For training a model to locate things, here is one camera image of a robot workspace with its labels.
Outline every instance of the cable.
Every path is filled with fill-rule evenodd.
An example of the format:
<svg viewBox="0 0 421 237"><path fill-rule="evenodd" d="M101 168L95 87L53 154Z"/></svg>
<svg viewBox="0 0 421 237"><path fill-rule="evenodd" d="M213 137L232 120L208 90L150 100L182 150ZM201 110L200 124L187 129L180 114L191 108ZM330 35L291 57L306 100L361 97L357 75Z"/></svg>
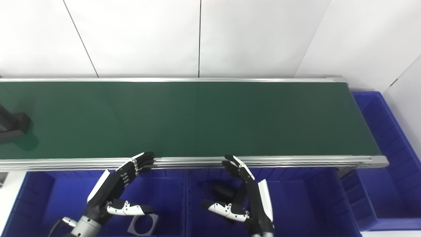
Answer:
<svg viewBox="0 0 421 237"><path fill-rule="evenodd" d="M58 220L54 223L54 225L51 227L50 232L48 233L47 237L51 237L51 235L53 234L54 230L57 228L57 226L58 226L58 225L60 224L60 222L62 222L62 221L63 221L63 219L62 219L62 218L60 218L60 219L58 219Z"/></svg>

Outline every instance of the aluminum rail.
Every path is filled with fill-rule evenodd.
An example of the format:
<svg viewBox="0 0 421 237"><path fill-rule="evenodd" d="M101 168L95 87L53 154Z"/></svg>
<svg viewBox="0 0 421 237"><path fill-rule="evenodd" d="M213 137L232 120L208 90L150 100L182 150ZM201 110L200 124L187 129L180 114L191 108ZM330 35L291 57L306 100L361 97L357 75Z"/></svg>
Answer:
<svg viewBox="0 0 421 237"><path fill-rule="evenodd" d="M346 78L0 78L0 82L340 82Z"/></svg>
<svg viewBox="0 0 421 237"><path fill-rule="evenodd" d="M239 156L249 167L351 167L380 168L389 163L384 156ZM128 158L4 159L0 172L116 169ZM153 169L220 168L221 157L155 158Z"/></svg>

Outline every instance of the blue plastic bin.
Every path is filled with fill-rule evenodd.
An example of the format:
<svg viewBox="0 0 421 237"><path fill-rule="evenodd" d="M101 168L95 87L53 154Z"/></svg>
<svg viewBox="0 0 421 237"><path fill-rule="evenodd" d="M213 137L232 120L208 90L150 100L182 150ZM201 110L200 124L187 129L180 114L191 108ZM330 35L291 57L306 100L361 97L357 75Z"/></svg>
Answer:
<svg viewBox="0 0 421 237"><path fill-rule="evenodd" d="M251 169L256 180L266 179L274 212L276 236L360 236L345 192L334 168ZM190 170L187 236L249 236L244 223L231 224L200 206L202 199L215 200L209 183L222 180L240 184L222 169Z"/></svg>
<svg viewBox="0 0 421 237"><path fill-rule="evenodd" d="M379 92L355 100L390 165L359 169L342 184L361 231L421 229L421 164Z"/></svg>
<svg viewBox="0 0 421 237"><path fill-rule="evenodd" d="M252 172L258 180L268 180L277 236L360 237L335 169L264 168ZM100 174L100 171L28 173L3 237L44 237L57 219L63 216L78 219ZM127 186L122 199L155 207L160 219L154 235L248 236L244 223L230 224L199 205L203 198L211 198L204 186L215 179L240 184L239 179L229 177L222 169L158 170L138 177ZM131 217L114 216L99 236L131 236L127 232L130 222ZM149 226L144 221L138 228ZM54 236L66 231L70 228L62 225Z"/></svg>
<svg viewBox="0 0 421 237"><path fill-rule="evenodd" d="M18 194L2 237L45 237L52 225L64 216L78 220L86 199L102 171L29 172ZM159 220L154 234L181 237L185 233L186 172L154 170L139 175L126 187L121 199L154 206ZM99 236L130 236L127 232L132 217L114 216L101 229ZM149 217L136 222L138 233L145 233ZM54 232L61 237L70 231L62 224Z"/></svg>

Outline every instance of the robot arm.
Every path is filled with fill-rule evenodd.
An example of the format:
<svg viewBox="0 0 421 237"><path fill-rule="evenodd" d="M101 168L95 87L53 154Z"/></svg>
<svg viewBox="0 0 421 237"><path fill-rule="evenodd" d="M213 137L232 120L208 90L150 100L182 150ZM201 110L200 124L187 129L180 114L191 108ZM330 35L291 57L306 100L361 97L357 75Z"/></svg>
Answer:
<svg viewBox="0 0 421 237"><path fill-rule="evenodd" d="M266 180L257 183L247 165L237 157L226 155L225 159L222 162L224 170L232 177L243 180L250 210L243 211L239 203L225 204L210 200L203 200L202 206L229 219L245 222L252 237L274 236L272 204Z"/></svg>
<svg viewBox="0 0 421 237"><path fill-rule="evenodd" d="M82 217L66 237L95 237L112 215L152 214L152 207L120 200L119 197L139 173L151 170L145 166L152 165L154 158L153 152L143 152L130 158L115 172L104 171L88 196Z"/></svg>

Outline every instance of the black bracket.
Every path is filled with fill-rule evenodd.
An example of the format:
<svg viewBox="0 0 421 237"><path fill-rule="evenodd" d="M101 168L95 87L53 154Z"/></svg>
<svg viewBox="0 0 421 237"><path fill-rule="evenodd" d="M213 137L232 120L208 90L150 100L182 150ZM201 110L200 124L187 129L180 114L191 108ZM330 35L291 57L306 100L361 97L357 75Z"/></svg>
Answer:
<svg viewBox="0 0 421 237"><path fill-rule="evenodd" d="M24 135L28 132L30 122L25 113L10 113L0 104L0 140Z"/></svg>

